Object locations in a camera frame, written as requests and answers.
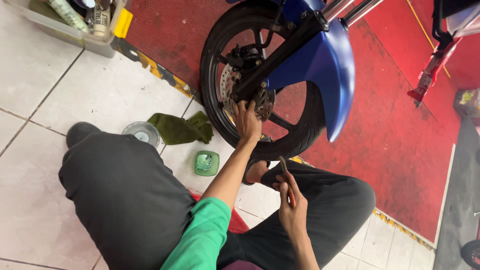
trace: bottle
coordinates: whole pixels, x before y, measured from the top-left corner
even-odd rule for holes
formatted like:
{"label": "bottle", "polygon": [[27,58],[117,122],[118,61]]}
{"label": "bottle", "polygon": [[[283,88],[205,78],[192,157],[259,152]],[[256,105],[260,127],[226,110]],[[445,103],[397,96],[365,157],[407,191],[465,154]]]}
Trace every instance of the bottle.
{"label": "bottle", "polygon": [[47,0],[47,3],[67,22],[71,27],[88,33],[88,26],[82,18],[73,10],[66,0]]}
{"label": "bottle", "polygon": [[93,34],[95,36],[102,37],[107,33],[110,26],[110,5],[107,10],[102,10],[99,4],[95,5],[93,23]]}

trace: leg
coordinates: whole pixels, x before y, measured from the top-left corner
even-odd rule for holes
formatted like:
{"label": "leg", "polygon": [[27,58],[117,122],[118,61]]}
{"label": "leg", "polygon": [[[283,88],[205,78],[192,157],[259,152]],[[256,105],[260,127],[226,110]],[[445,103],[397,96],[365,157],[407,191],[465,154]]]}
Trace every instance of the leg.
{"label": "leg", "polygon": [[59,177],[112,270],[160,269],[196,203],[155,148],[132,135],[90,134],[65,154]]}
{"label": "leg", "polygon": [[[322,171],[287,160],[307,198],[307,232],[317,262],[325,266],[360,229],[375,206],[375,195],[366,182]],[[266,172],[261,183],[273,188],[280,164]],[[294,251],[278,218],[278,210],[244,234],[237,235],[242,259],[262,269],[293,269]]]}

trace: hand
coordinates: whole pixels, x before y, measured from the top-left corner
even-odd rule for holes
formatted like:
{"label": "hand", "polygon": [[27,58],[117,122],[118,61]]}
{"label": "hand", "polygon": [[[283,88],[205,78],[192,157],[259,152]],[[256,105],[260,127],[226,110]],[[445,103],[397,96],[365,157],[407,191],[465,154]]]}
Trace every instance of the hand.
{"label": "hand", "polygon": [[255,113],[255,101],[252,100],[246,109],[247,102],[242,100],[233,106],[233,122],[237,127],[240,141],[257,143],[262,135],[262,121]]}
{"label": "hand", "polygon": [[307,235],[307,206],[308,201],[302,195],[295,181],[293,175],[290,172],[285,173],[288,181],[293,190],[293,195],[295,197],[296,206],[292,207],[288,203],[288,185],[285,182],[278,183],[280,187],[280,222],[282,223],[283,228],[288,234],[290,241],[293,245],[295,242],[304,240]]}

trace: fork tube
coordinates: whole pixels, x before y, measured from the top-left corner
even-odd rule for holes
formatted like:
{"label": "fork tube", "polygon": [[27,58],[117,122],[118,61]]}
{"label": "fork tube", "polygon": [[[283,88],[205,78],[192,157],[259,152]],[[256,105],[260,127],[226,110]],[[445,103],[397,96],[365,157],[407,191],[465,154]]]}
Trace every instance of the fork tube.
{"label": "fork tube", "polygon": [[370,12],[374,7],[380,4],[383,0],[364,0],[358,6],[356,6],[352,11],[350,11],[343,20],[345,23],[350,26],[358,21],[365,14]]}
{"label": "fork tube", "polygon": [[331,22],[340,12],[342,12],[342,10],[344,10],[353,1],[354,0],[331,0],[324,7],[324,9],[322,9],[322,15],[328,22]]}

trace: black tire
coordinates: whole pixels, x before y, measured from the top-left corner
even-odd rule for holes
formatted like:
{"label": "black tire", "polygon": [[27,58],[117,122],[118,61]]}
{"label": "black tire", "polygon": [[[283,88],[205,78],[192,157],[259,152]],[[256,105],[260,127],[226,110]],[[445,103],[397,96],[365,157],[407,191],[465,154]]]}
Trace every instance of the black tire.
{"label": "black tire", "polygon": [[[235,127],[219,108],[217,97],[217,67],[214,56],[223,50],[228,41],[225,39],[232,33],[240,33],[242,27],[251,22],[267,24],[272,22],[277,5],[271,1],[247,0],[237,4],[215,23],[205,42],[200,65],[200,84],[202,99],[210,120],[222,137],[233,147],[236,147],[239,136]],[[283,27],[277,32],[283,38],[289,33]],[[312,82],[306,82],[307,95],[303,113],[295,125],[295,130],[289,131],[287,135],[275,142],[259,142],[252,153],[252,158],[262,160],[276,160],[278,156],[285,158],[294,157],[310,147],[318,136],[325,129],[324,108],[320,90]]]}
{"label": "black tire", "polygon": [[473,257],[473,252],[475,250],[480,250],[480,240],[473,240],[466,243],[462,247],[461,255],[462,259],[473,269],[480,270],[480,264],[475,262]]}

